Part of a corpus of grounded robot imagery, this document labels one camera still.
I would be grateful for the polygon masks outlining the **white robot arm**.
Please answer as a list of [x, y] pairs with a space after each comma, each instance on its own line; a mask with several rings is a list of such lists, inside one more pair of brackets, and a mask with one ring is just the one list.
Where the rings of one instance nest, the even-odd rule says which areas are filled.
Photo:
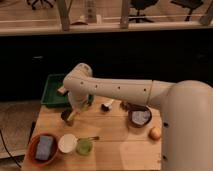
[[85, 63], [63, 85], [71, 106], [82, 109], [89, 95], [145, 105], [162, 119], [161, 171], [213, 171], [213, 87], [195, 80], [94, 78]]

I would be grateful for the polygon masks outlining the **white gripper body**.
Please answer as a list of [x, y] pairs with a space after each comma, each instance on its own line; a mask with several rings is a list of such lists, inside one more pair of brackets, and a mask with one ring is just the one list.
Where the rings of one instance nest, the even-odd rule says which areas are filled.
[[81, 92], [68, 92], [68, 100], [72, 108], [80, 113], [87, 105], [88, 95]]

